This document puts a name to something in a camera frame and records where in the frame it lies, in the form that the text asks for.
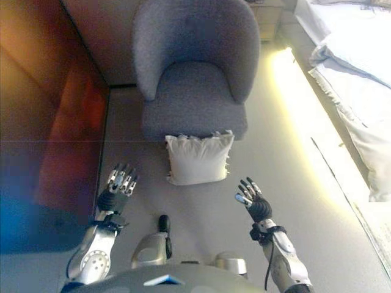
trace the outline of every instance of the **floor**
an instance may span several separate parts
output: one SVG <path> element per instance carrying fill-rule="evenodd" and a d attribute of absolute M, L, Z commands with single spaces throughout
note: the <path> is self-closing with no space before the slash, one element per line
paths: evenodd
<path fill-rule="evenodd" d="M 273 44 L 263 45 L 246 103 L 249 130 L 233 144 L 230 174 L 218 183 L 170 185 L 164 144 L 144 142 L 139 132 L 140 93 L 136 88 L 112 91 L 101 190 L 118 162 L 130 162 L 141 176 L 123 212 L 130 224 L 113 248 L 112 272 L 129 268 L 137 243 L 156 231 L 160 214 L 168 214 L 171 262 L 211 264 L 219 252 L 233 250 L 246 260 L 251 282 L 262 286 L 268 263 L 249 237 L 250 217 L 233 198 L 239 180 L 250 176 L 273 207 L 274 221 L 287 229 L 317 292 L 390 292 L 390 280 L 359 221 L 310 137 L 303 137 L 288 111 L 284 90 L 276 82 L 275 55 Z M 293 90 L 290 95 L 302 97 Z M 70 254 L 2 256 L 1 292 L 58 291 Z M 272 282 L 268 292 L 278 292 Z"/>

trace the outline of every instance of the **glowing light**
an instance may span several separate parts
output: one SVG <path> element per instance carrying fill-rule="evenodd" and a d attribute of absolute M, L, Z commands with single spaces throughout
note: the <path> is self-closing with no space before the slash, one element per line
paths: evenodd
<path fill-rule="evenodd" d="M 275 53 L 270 59 L 269 66 L 280 93 L 279 97 L 305 151 L 306 159 L 310 161 L 319 182 L 328 189 L 330 199 L 340 200 L 337 197 L 341 193 L 333 192 L 325 184 L 325 178 L 330 178 L 329 167 L 349 200 L 368 201 L 369 190 L 363 177 L 304 73 L 295 62 L 291 48 Z"/>

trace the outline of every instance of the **robotic arm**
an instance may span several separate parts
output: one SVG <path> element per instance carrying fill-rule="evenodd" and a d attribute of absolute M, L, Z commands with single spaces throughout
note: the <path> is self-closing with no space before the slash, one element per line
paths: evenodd
<path fill-rule="evenodd" d="M 129 165 L 119 164 L 113 169 L 98 198 L 95 221 L 68 263 L 67 284 L 62 292 L 102 280 L 109 273 L 111 248 L 125 226 L 121 213 L 136 182 L 136 170 Z"/>
<path fill-rule="evenodd" d="M 277 226 L 272 220 L 270 204 L 263 198 L 260 188 L 251 178 L 248 182 L 241 180 L 239 185 L 243 195 L 237 193 L 235 199 L 244 204 L 250 216 L 254 220 L 250 236 L 262 247 L 269 261 L 268 272 L 265 279 L 267 290 L 268 275 L 271 272 L 272 279 L 284 293 L 312 293 L 312 284 L 308 277 L 305 265 L 300 261 L 289 240 L 285 228 Z"/>
<path fill-rule="evenodd" d="M 247 181 L 241 181 L 239 189 L 243 195 L 237 193 L 235 198 L 245 205 L 254 220 L 251 238 L 263 247 L 269 261 L 265 290 L 271 272 L 280 292 L 313 293 L 307 269 L 297 257 L 285 229 L 271 220 L 271 207 L 262 197 L 259 187 L 248 177 Z M 211 266 L 167 265 L 164 260 L 170 257 L 170 250 L 167 250 L 169 225 L 166 223 L 161 229 L 160 220 L 160 233 L 146 236 L 137 246 L 132 269 L 106 278 L 111 266 L 112 246 L 126 225 L 121 213 L 136 182 L 136 171 L 129 165 L 120 164 L 110 174 L 108 184 L 98 198 L 95 221 L 68 263 L 63 293 L 115 292 L 116 288 L 129 288 L 131 292 L 161 292 L 163 287 L 159 284 L 180 286 L 175 292 L 195 292 L 193 289 L 196 287 L 214 288 L 213 292 L 263 292 L 245 278 Z"/>

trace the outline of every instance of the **black cable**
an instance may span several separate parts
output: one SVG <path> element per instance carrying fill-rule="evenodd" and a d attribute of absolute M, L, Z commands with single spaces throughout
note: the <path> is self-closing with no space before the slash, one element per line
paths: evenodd
<path fill-rule="evenodd" d="M 272 240 L 271 241 L 271 255 L 270 255 L 270 259 L 269 259 L 269 266 L 268 266 L 268 270 L 266 271 L 266 276 L 265 276 L 265 291 L 268 290 L 268 279 L 269 279 L 269 274 L 270 274 L 270 270 L 271 270 L 271 261 L 273 259 L 273 254 L 274 254 L 274 241 Z"/>

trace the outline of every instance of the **armchair backrest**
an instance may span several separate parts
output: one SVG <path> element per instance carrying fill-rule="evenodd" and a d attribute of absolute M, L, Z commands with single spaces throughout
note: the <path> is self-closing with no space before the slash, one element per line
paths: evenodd
<path fill-rule="evenodd" d="M 243 103 L 258 67 L 257 22 L 243 0 L 145 0 L 134 18 L 137 86 L 155 99 L 159 79 L 173 63 L 210 62 L 225 74 Z"/>

